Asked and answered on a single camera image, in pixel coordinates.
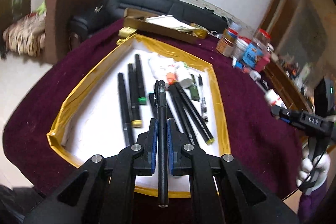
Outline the right white-gloved hand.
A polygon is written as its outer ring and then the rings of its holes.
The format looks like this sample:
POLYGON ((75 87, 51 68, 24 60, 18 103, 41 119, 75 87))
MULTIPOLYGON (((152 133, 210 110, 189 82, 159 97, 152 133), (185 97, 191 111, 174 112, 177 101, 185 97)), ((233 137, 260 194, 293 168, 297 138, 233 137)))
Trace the right white-gloved hand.
POLYGON ((298 169, 298 174, 296 177, 296 185, 299 187, 303 181, 309 177, 309 174, 313 170, 313 167, 316 165, 316 162, 321 158, 321 160, 318 162, 315 172, 318 174, 317 181, 315 185, 312 188, 312 191, 317 190, 320 188, 327 179, 327 174, 330 169, 330 157, 328 153, 321 155, 318 155, 314 158, 313 161, 311 161, 309 158, 309 146, 308 142, 306 142, 302 146, 302 162, 298 169))

